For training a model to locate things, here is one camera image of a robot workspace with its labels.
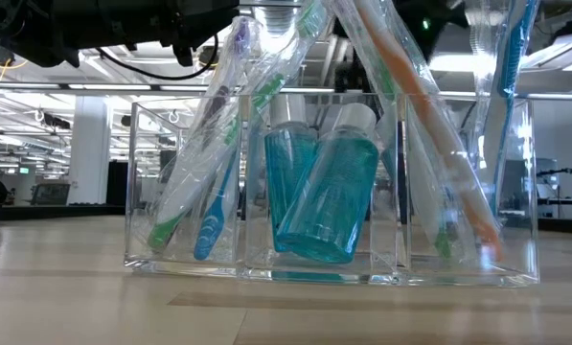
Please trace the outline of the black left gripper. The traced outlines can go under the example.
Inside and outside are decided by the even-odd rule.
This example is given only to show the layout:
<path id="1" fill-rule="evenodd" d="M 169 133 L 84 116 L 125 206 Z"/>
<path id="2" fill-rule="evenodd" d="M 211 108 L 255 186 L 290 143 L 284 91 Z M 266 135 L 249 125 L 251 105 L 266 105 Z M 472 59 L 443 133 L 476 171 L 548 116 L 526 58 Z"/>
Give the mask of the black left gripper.
<path id="1" fill-rule="evenodd" d="M 239 14 L 239 0 L 173 0 L 172 50 L 181 66 L 193 64 L 192 51 L 230 25 Z"/>

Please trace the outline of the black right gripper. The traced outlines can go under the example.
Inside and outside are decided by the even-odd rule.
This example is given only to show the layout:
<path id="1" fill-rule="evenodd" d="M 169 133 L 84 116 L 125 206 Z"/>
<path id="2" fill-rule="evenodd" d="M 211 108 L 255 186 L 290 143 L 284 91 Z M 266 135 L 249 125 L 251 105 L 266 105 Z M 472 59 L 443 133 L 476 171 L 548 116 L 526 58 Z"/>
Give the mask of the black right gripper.
<path id="1" fill-rule="evenodd" d="M 425 60 L 430 60 L 448 23 L 466 28 L 463 0 L 395 0 L 395 8 Z"/>

